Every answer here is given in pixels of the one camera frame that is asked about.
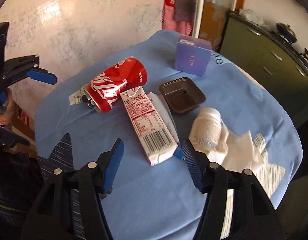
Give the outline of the left hand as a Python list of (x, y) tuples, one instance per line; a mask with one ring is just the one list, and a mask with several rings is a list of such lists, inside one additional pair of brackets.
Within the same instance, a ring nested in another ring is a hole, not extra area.
[(7, 107), (4, 113), (0, 115), (0, 125), (1, 126), (9, 125), (13, 117), (15, 116), (16, 104), (13, 100), (12, 90), (10, 88), (7, 88), (6, 92), (7, 92), (8, 104), (7, 104)]

